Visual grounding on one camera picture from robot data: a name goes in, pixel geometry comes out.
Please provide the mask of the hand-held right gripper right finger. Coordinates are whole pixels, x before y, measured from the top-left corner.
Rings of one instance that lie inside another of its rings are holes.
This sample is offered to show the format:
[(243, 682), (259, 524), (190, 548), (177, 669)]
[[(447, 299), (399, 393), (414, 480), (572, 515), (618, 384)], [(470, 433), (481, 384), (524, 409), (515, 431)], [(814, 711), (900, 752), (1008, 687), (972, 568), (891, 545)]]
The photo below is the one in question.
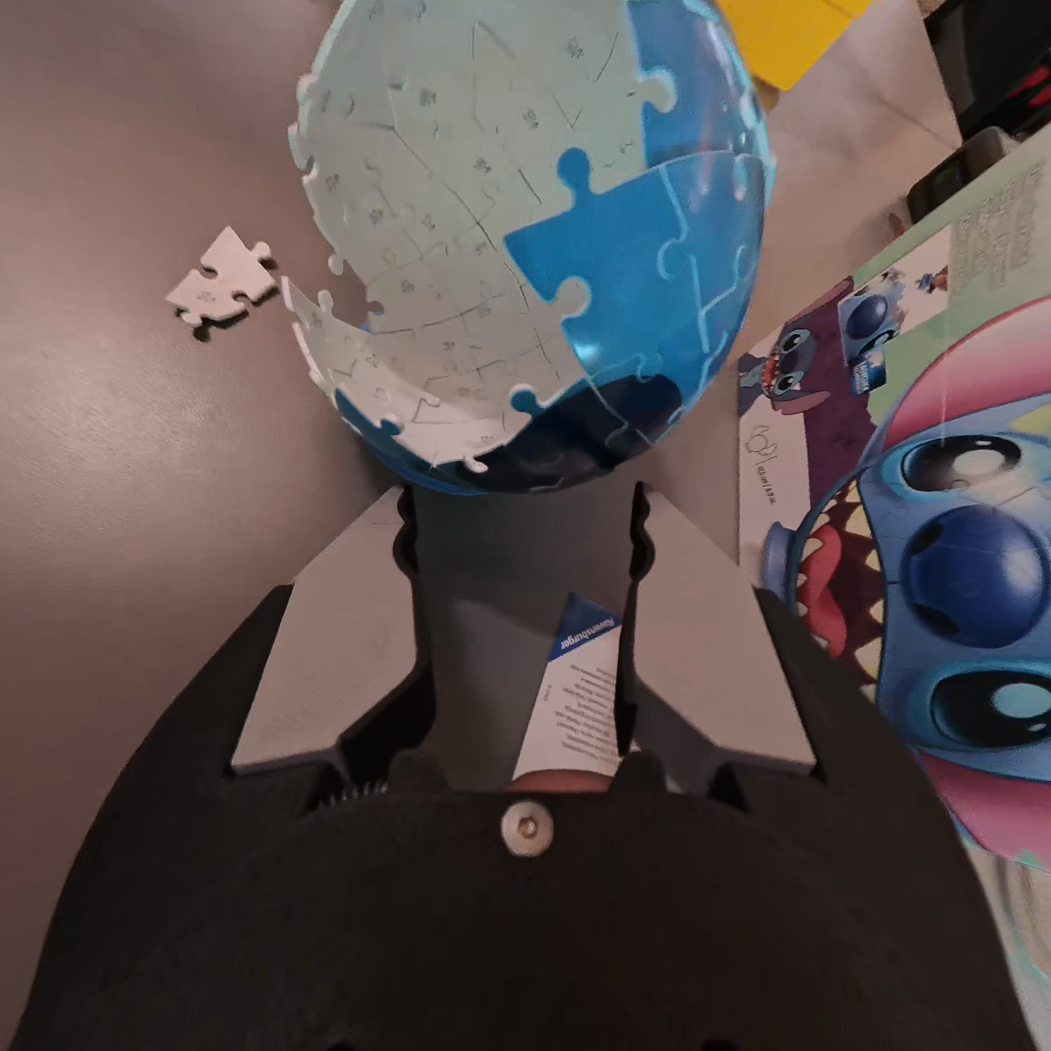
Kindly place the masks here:
[(675, 504), (636, 483), (620, 634), (620, 755), (672, 781), (728, 763), (805, 777), (816, 758), (749, 578)]

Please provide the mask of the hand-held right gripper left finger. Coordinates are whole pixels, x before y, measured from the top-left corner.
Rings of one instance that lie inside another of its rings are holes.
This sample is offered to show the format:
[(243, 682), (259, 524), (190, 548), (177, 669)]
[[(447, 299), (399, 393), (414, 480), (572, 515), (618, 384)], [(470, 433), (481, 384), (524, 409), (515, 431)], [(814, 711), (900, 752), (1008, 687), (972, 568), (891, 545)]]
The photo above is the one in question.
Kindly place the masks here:
[(353, 745), (416, 671), (419, 645), (411, 493), (389, 489), (292, 583), (231, 769), (239, 775), (330, 762), (349, 781), (378, 781), (378, 748)]

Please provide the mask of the single white puzzle piece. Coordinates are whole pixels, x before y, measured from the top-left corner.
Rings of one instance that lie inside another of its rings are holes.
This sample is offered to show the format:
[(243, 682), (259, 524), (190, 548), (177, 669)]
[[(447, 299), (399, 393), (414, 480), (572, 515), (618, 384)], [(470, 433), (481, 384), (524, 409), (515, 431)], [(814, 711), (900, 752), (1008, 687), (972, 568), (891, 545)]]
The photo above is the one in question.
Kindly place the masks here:
[(274, 266), (267, 243), (247, 245), (227, 226), (164, 301), (197, 339), (207, 341), (212, 329), (236, 324), (276, 294)]

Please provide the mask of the blue cartoon puzzle ball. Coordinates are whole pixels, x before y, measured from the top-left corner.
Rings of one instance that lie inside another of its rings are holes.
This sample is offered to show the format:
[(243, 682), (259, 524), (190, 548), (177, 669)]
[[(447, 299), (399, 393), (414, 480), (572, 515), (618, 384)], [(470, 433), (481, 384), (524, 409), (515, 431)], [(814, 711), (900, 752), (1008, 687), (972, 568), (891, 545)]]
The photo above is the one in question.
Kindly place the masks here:
[(743, 325), (777, 163), (716, 2), (344, 2), (289, 140), (370, 309), (282, 281), (310, 378), (488, 493), (648, 452)]

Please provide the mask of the yellow plastic bin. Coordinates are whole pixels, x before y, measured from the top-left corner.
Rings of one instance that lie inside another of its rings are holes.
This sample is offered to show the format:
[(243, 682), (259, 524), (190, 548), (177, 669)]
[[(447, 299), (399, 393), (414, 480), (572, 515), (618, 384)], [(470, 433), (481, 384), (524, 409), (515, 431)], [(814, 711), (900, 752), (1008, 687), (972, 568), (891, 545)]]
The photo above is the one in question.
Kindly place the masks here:
[(811, 70), (871, 1), (718, 1), (748, 73), (781, 92)]

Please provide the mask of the colourful puzzle box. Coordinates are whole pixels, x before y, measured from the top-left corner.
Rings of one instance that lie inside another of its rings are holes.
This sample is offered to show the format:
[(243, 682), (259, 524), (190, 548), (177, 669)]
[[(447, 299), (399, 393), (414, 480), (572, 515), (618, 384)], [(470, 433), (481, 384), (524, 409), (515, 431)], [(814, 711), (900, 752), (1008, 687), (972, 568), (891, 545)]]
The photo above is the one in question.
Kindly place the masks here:
[(741, 565), (918, 757), (1049, 1049), (1049, 128), (738, 369)]

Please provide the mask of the white printed leaflet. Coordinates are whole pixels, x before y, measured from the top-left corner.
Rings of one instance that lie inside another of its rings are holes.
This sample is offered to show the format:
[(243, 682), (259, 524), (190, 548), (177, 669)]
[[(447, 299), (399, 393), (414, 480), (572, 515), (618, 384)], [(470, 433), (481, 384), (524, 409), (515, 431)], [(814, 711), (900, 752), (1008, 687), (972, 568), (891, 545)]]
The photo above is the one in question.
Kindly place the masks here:
[(621, 617), (568, 596), (512, 778), (578, 771), (611, 778), (621, 763), (615, 689)]

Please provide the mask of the black power bank with screen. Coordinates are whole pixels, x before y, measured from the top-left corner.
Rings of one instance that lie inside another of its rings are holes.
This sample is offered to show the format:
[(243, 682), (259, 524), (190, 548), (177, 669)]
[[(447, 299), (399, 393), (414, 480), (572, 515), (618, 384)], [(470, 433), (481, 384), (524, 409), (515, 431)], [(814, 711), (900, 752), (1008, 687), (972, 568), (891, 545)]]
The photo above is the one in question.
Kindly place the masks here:
[(997, 126), (986, 127), (967, 138), (956, 151), (918, 180), (908, 191), (905, 202), (911, 222), (916, 224), (930, 215), (1018, 145), (1017, 138)]

